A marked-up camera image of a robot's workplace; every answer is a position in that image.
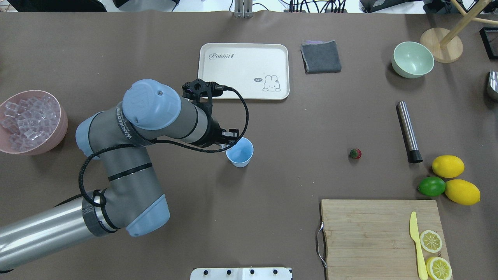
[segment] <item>cut lemon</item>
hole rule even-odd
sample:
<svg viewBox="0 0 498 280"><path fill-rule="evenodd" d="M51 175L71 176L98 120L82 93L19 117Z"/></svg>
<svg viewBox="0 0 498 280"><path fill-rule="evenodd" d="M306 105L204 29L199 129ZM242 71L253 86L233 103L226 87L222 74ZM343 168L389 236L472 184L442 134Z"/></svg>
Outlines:
<svg viewBox="0 0 498 280"><path fill-rule="evenodd" d="M437 253L443 248L443 241L437 232L426 230L420 234L420 244L424 250Z"/></svg>
<svg viewBox="0 0 498 280"><path fill-rule="evenodd" d="M434 280L450 280L451 266L450 263L440 257L430 257L427 259L427 273Z"/></svg>

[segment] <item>pink bowl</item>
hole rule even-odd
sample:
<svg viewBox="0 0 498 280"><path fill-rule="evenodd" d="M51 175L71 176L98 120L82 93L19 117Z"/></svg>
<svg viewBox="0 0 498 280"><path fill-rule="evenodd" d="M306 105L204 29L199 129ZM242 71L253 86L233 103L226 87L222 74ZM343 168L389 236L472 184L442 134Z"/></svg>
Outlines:
<svg viewBox="0 0 498 280"><path fill-rule="evenodd" d="M0 106L0 122L6 118L4 113L5 113L5 103L7 101L10 101L13 103L18 103L22 99L26 100L30 97L42 98L44 95L48 95L51 98L55 99L55 101L57 101L57 104L59 105L59 108L61 111L60 116L59 116L59 120L57 123L57 127L55 128L54 132L49 136L49 138L47 140L45 140L45 142L43 142L39 146L34 147L30 150L26 150L26 151L16 151L16 150L11 148L10 142L8 141L11 133L8 130L0 127L0 150L1 151L6 152L6 153L12 153L12 154L35 155L35 154L41 154L41 153L44 153L46 151L53 149L55 146L57 146L62 141L62 139L64 138L64 136L66 135L66 132L67 132L66 111L64 111L64 109L60 105L57 98L55 98L55 96L51 95L48 92L42 91L42 90L24 91L24 92L18 93L16 95L12 96L11 98L5 100Z"/></svg>

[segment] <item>strawberry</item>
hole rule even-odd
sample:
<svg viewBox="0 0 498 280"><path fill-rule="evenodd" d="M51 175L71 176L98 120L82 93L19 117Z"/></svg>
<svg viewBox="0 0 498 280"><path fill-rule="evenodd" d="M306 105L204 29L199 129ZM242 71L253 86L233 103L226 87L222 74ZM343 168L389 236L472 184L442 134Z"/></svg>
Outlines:
<svg viewBox="0 0 498 280"><path fill-rule="evenodd" d="M354 148L351 150L351 152L349 152L349 156L352 159L359 159L360 157L362 157L362 151L360 151L360 149L358 148Z"/></svg>

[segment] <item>cutting board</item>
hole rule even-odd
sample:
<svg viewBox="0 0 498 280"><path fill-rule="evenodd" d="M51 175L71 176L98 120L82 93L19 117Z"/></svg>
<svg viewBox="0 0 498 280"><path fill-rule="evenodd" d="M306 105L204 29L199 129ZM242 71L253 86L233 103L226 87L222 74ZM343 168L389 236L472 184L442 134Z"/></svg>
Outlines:
<svg viewBox="0 0 498 280"><path fill-rule="evenodd" d="M433 230L443 240L439 253L422 249L424 259L439 256L451 265L436 201L323 199L327 279L418 280L412 211L420 233Z"/></svg>

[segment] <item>blue plastic cover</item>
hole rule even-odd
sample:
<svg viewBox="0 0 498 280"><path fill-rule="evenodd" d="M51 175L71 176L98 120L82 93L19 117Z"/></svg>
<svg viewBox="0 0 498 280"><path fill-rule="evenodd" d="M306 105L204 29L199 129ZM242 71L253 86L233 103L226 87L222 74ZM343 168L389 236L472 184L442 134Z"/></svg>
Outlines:
<svg viewBox="0 0 498 280"><path fill-rule="evenodd" d="M126 230L133 236L145 235L162 227L169 220L169 208L166 195L161 195L142 214L131 222Z"/></svg>
<svg viewBox="0 0 498 280"><path fill-rule="evenodd" d="M76 129L76 144L86 156L93 154L92 148L90 147L90 139L88 134L90 133L90 125L92 124L93 119L100 113L102 112L98 112L95 115L84 120Z"/></svg>
<svg viewBox="0 0 498 280"><path fill-rule="evenodd" d="M123 97L124 116L145 130L159 130L176 120L182 109L180 96L151 79L135 82Z"/></svg>

